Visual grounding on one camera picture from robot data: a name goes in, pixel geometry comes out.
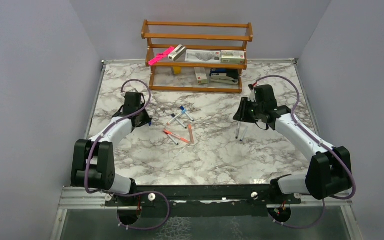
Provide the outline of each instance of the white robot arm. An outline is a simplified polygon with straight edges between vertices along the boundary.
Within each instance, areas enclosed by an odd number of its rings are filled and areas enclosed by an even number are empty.
[[[136,183],[133,179],[118,175],[115,170],[114,148],[135,128],[151,125],[152,118],[144,109],[140,113],[128,117],[143,108],[144,95],[138,92],[127,92],[124,105],[112,116],[109,124],[97,135],[88,140],[80,139],[74,146],[71,183],[85,187],[87,156],[93,144],[96,144],[93,156],[96,164],[90,164],[87,171],[88,186],[112,193],[129,194],[134,192]]]
[[[307,174],[286,175],[271,180],[276,195],[305,194],[321,200],[352,187],[350,152],[323,141],[286,106],[278,106],[270,85],[250,85],[250,97],[242,97],[233,120],[245,123],[262,121],[285,136],[310,162]],[[349,170],[344,169],[332,153]]]

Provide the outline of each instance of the pink object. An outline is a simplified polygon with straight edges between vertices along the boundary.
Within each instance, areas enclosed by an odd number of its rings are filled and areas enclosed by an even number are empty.
[[[163,53],[158,53],[156,55],[156,57],[154,57],[152,60],[150,60],[148,62],[149,65],[154,65],[155,63],[157,63],[158,61],[160,61],[161,59],[167,57],[171,52],[173,52],[175,48],[174,47],[169,47],[167,50],[165,50]]]

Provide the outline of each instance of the black mounting plate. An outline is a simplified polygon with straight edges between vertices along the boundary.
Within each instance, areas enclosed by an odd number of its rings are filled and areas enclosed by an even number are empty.
[[[287,204],[301,203],[301,200],[296,199],[293,194],[273,201],[269,197],[269,184],[137,186],[138,193],[146,191],[160,192],[167,197],[171,217],[266,217],[267,205],[281,205],[283,201]],[[253,192],[258,193],[257,199],[251,198]],[[107,201],[105,206],[137,206],[138,200],[137,197],[115,196],[111,201]],[[140,205],[141,217],[163,218],[167,214],[167,204],[158,195],[154,201],[148,200],[148,194],[142,195]]]

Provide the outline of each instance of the white marble surface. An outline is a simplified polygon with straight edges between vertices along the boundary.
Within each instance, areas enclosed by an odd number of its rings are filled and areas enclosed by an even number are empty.
[[[140,79],[148,83],[150,73],[144,62],[107,65],[89,136],[104,128],[124,103],[120,93],[123,82]],[[264,131],[255,124],[242,123],[242,130],[248,126],[248,133],[242,142],[235,139],[237,122],[232,117],[241,97],[249,96],[246,86],[270,74],[291,79],[301,91],[293,64],[266,62],[248,64],[242,75],[242,94],[153,91],[147,108],[153,118],[152,126],[135,129],[114,147],[116,172],[135,179],[139,185],[261,184],[286,174],[306,172],[309,163],[304,156],[271,129]],[[278,105],[292,108],[296,101],[292,86],[276,78],[264,83],[273,86]],[[127,91],[132,88],[146,92],[138,82],[131,83]],[[181,105],[195,118],[191,122],[195,144],[188,146],[183,142],[173,144],[163,133],[170,115],[179,113]],[[313,129],[303,97],[296,114]],[[185,115],[180,119],[190,123]],[[188,130],[176,122],[167,129],[189,139]]]

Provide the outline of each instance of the gray wall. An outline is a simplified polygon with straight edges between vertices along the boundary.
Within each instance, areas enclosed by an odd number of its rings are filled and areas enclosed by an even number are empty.
[[[148,21],[252,23],[249,58],[298,58],[330,0],[70,0],[105,60],[144,59]]]
[[[384,239],[384,1],[332,0],[298,66],[322,137],[351,152],[363,236]]]
[[[48,239],[100,59],[68,0],[0,0],[0,239]]]

